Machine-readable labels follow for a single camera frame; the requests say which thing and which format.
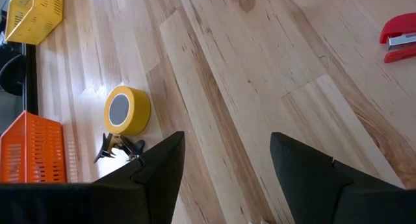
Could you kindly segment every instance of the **yellow tape roll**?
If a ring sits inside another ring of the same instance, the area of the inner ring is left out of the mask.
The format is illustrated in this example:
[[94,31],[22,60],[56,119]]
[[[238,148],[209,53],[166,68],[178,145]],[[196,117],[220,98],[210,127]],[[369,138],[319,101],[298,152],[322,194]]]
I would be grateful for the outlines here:
[[149,117],[150,100],[141,90],[119,86],[105,103],[105,126],[113,134],[138,134],[148,124]]

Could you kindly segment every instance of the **wood plank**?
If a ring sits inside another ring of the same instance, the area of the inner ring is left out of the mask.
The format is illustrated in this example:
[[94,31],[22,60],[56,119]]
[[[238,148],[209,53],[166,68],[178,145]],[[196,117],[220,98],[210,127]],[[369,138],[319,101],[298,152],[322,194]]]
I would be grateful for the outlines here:
[[185,205],[183,204],[182,198],[179,195],[176,200],[175,212],[174,216],[172,217],[172,224],[192,224],[185,209]]
[[283,99],[306,143],[349,166],[404,187],[328,75]]
[[90,0],[73,0],[75,9],[76,31],[83,61],[83,73],[86,88],[99,88],[103,85],[98,51],[98,29],[94,6]]
[[158,27],[182,6],[181,0],[147,0],[146,2],[151,6],[148,8],[149,13],[157,18]]
[[[387,21],[375,21],[368,9],[368,0],[293,0],[305,13],[314,30],[323,42],[331,48],[341,62],[348,76],[354,81],[364,96],[372,102],[403,137],[408,138],[416,150],[416,117],[409,109],[416,108],[416,87],[414,61],[404,60],[394,64],[384,64],[385,47],[378,44],[380,31]],[[318,1],[314,11],[306,10]],[[391,0],[382,0],[378,6],[385,6],[395,14],[404,14],[409,7],[398,11]]]
[[50,76],[50,61],[47,59],[50,56],[48,49],[49,45],[47,42],[40,44],[37,49],[40,52],[36,53],[36,63],[40,67],[37,73],[38,78],[38,102],[39,102],[39,113],[42,116],[48,116],[49,118],[55,119],[55,113],[53,110],[53,94],[50,88],[51,76]]
[[153,68],[147,79],[164,137],[185,131],[185,167],[180,189],[191,223],[225,223],[213,182],[169,58]]
[[246,76],[259,93],[282,97],[324,73],[290,18],[272,8],[282,5],[280,0],[252,0],[249,12],[240,0],[182,0],[184,6],[185,1],[216,66]]
[[118,64],[118,59],[116,57],[115,45],[116,42],[112,37],[111,32],[111,20],[112,15],[109,12],[112,12],[111,1],[109,0],[89,0],[93,7],[97,25],[97,50],[99,56],[99,66],[101,68],[101,73],[103,74],[104,83],[109,87],[109,89],[114,88],[121,81],[120,74],[120,65]]
[[250,160],[185,12],[175,12],[161,32],[226,220],[272,219],[259,181],[250,180]]
[[81,154],[78,144],[78,129],[73,122],[75,112],[73,109],[73,92],[72,83],[69,72],[69,56],[66,45],[66,30],[64,25],[59,25],[48,40],[55,43],[56,54],[48,56],[49,60],[53,60],[54,56],[57,59],[56,69],[58,70],[58,77],[54,77],[59,82],[60,99],[61,99],[61,124],[64,135],[64,145],[66,150],[66,169],[69,182],[81,182],[83,171],[81,169],[80,161]]
[[[251,42],[247,42],[246,45],[237,44],[233,48],[234,44],[228,41],[225,34],[231,35],[232,32],[245,41],[243,38],[246,36],[239,36],[239,31],[246,32],[245,26],[233,21],[234,18],[240,19],[243,16],[229,16],[228,23],[218,19],[224,14],[223,12],[240,10],[240,6],[236,6],[232,0],[226,1],[227,6],[231,5],[230,9],[224,9],[220,3],[213,6],[210,0],[182,0],[182,4],[236,124],[257,179],[261,181],[263,192],[267,194],[266,199],[272,207],[274,218],[282,219],[283,222],[293,222],[279,182],[275,176],[270,176],[275,172],[269,144],[272,131],[284,132],[302,140],[293,122],[285,115],[280,98],[290,89],[299,87],[294,85],[295,83],[304,84],[303,78],[299,77],[299,81],[291,81],[287,77],[286,82],[291,82],[291,84],[285,86],[284,83],[279,82],[280,79],[277,76],[270,74],[270,70],[277,72],[274,71],[276,68],[262,62],[265,58],[260,49],[251,53],[238,51],[238,49],[246,50],[247,47],[253,47]],[[250,64],[248,67],[246,64],[250,63],[248,60],[259,62]]]
[[127,10],[120,13],[124,17],[123,26],[133,28],[136,42],[145,71],[154,68],[160,61],[160,51],[157,43],[157,33],[152,25],[151,12],[146,0],[126,0]]
[[65,37],[67,50],[70,53],[67,53],[67,63],[71,67],[68,71],[71,73],[72,79],[70,79],[72,85],[72,92],[74,96],[81,94],[86,85],[85,85],[85,74],[83,67],[83,56],[81,54],[80,46],[80,37],[78,34],[78,21],[76,18],[76,11],[72,10],[76,8],[75,0],[65,0],[64,11],[65,18],[68,19],[71,23],[64,23],[63,27],[65,28]]

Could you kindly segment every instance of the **wooden floor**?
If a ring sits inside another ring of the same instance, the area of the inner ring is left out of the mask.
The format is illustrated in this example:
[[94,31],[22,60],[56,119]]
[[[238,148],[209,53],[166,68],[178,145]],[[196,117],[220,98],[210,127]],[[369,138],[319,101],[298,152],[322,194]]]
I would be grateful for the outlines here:
[[400,187],[416,188],[416,59],[384,64],[384,23],[416,0],[65,0],[38,46],[40,114],[64,126],[70,182],[93,164],[104,103],[151,97],[136,139],[186,133],[174,223],[293,223],[269,153],[280,131]]

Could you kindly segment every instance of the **red stapler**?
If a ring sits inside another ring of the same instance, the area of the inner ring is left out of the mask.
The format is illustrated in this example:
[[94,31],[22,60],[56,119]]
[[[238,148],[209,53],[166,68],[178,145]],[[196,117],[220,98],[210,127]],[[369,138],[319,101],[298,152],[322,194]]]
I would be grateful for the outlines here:
[[384,25],[380,43],[387,43],[387,50],[392,51],[384,57],[385,63],[416,56],[416,13],[390,19]]

